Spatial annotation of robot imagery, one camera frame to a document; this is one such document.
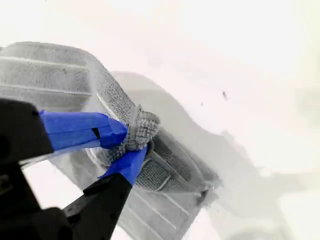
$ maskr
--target knit fabric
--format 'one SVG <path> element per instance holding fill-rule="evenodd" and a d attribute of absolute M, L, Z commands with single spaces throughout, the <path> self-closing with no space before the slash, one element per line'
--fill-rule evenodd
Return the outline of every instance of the knit fabric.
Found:
<path fill-rule="evenodd" d="M 201 192 L 212 188 L 216 175 L 206 170 L 202 161 L 159 128 L 159 119 L 155 115 L 137 107 L 90 53 L 47 43 L 15 43 L 0 51 L 0 69 L 0 94 L 3 97 L 28 101 L 47 111 L 97 111 L 130 126 L 126 142 L 122 145 L 110 150 L 98 148 L 89 151 L 88 155 L 99 173 L 127 150 L 144 147 L 159 131 L 153 139 L 154 150 L 150 156 L 162 170 L 155 171 L 155 164 L 153 170 L 148 168 L 145 171 L 142 167 L 137 185 L 169 192 Z M 155 173 L 162 172 L 177 184 L 171 184 L 170 188 L 166 187 L 166 182 L 157 182 L 162 178 L 155 177 Z"/>
<path fill-rule="evenodd" d="M 128 126 L 128 135 L 121 145 L 111 149 L 96 147 L 88 150 L 102 166 L 109 167 L 127 151 L 137 151 L 146 147 L 158 133 L 160 120 L 151 112 L 143 111 L 139 105 L 134 109 Z"/>
<path fill-rule="evenodd" d="M 51 112 L 100 112 L 138 126 L 107 155 L 90 148 L 50 159 L 81 189 L 125 151 L 145 146 L 159 128 L 94 56 L 73 47 L 19 42 L 0 49 L 0 96 Z M 181 240 L 203 203 L 215 198 L 207 196 L 219 177 L 162 128 L 152 142 L 117 224 L 134 240 Z"/>

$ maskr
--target blue tape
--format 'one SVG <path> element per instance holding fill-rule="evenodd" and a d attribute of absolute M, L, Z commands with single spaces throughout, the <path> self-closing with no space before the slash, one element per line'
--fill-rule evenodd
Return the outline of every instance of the blue tape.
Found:
<path fill-rule="evenodd" d="M 55 151 L 83 149 L 84 145 L 109 149 L 121 144 L 128 132 L 125 124 L 99 112 L 41 111 L 39 115 Z"/>
<path fill-rule="evenodd" d="M 115 161 L 99 178 L 105 178 L 112 174 L 120 173 L 133 186 L 145 160 L 148 147 L 139 151 L 129 151 L 123 157 Z"/>

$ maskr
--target blue painter's tape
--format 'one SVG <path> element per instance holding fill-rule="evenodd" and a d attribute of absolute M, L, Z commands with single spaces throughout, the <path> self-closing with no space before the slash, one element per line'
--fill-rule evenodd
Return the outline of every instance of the blue painter's tape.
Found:
<path fill-rule="evenodd" d="M 112 174 L 120 173 L 133 186 L 145 160 L 148 147 L 139 151 L 129 151 L 123 157 L 115 161 L 105 174 L 99 178 L 105 178 Z"/>
<path fill-rule="evenodd" d="M 128 133 L 125 124 L 99 112 L 41 111 L 39 115 L 55 151 L 77 146 L 109 149 L 121 144 Z"/>

